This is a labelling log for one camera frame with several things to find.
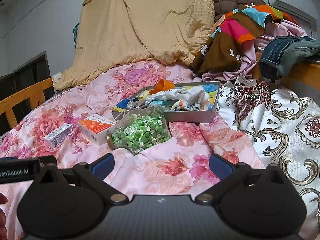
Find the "wooden bed frame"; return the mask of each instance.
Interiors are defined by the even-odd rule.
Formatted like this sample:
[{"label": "wooden bed frame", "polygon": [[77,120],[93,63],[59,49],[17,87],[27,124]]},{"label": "wooden bed frame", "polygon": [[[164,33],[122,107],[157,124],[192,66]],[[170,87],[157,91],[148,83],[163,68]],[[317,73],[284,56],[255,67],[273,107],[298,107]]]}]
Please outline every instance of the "wooden bed frame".
[{"label": "wooden bed frame", "polygon": [[[261,55],[262,53],[256,53],[257,61],[259,61]],[[252,76],[258,79],[262,78],[258,65],[252,69]],[[320,65],[308,62],[298,63],[292,67],[288,77],[281,79],[281,84],[294,91],[295,79],[320,90]],[[17,125],[12,107],[28,98],[31,108],[35,109],[45,102],[43,90],[52,86],[52,79],[48,78],[0,101],[0,114],[5,113],[11,129]]]}]

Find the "small white box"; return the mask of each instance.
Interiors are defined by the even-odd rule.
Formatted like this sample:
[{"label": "small white box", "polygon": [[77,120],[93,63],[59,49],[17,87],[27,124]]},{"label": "small white box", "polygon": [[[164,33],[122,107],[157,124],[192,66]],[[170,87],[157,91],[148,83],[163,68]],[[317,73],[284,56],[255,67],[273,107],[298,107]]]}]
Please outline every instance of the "small white box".
[{"label": "small white box", "polygon": [[90,115],[89,117],[78,121],[81,134],[99,145],[103,145],[107,142],[107,131],[115,124],[115,122],[98,114]]},{"label": "small white box", "polygon": [[72,124],[64,123],[59,128],[53,130],[51,133],[43,137],[44,143],[51,149],[57,148],[63,143],[72,129]]}]

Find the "air conditioner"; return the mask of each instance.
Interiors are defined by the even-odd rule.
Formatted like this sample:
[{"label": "air conditioner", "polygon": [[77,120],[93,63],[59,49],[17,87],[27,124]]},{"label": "air conditioner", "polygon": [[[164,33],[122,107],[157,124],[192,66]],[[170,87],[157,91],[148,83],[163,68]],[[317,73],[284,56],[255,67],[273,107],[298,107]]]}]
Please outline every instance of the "air conditioner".
[{"label": "air conditioner", "polygon": [[310,0],[268,0],[269,5],[308,22],[318,20],[316,6]]}]

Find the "pink floral bedsheet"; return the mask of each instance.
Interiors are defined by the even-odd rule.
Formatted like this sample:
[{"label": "pink floral bedsheet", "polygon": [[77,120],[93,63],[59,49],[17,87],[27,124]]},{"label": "pink floral bedsheet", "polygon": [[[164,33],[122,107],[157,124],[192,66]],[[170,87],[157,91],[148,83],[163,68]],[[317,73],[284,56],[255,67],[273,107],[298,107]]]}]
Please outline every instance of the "pink floral bedsheet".
[{"label": "pink floral bedsheet", "polygon": [[[126,194],[191,194],[219,182],[209,169],[213,152],[233,163],[243,161],[253,168],[263,168],[249,137],[243,131],[232,130],[216,112],[210,124],[170,124],[172,138],[133,156],[125,149],[111,151],[107,144],[99,147],[84,138],[77,121],[98,113],[112,118],[111,108],[145,86],[155,85],[165,78],[175,83],[191,82],[192,72],[183,64],[163,66],[156,61],[141,61],[108,70],[87,86],[72,88],[55,96],[24,118],[0,145],[0,157],[19,158],[55,155],[59,168],[69,168],[78,162],[91,163],[111,152],[115,168],[105,179]],[[43,137],[63,123],[73,124],[73,130],[57,149],[48,148]],[[9,202],[3,207],[7,216],[8,239],[23,236],[16,209],[31,182],[1,185]]]}]

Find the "human hand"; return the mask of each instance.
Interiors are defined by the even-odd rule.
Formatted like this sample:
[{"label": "human hand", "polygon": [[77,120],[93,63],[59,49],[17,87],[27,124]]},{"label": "human hand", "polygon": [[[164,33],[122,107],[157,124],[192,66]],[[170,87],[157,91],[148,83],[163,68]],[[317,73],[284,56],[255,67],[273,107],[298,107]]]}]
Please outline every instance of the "human hand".
[{"label": "human hand", "polygon": [[[6,204],[8,199],[5,195],[0,193],[0,205]],[[5,214],[2,209],[0,209],[0,240],[8,240],[7,238],[7,228],[5,227]]]}]

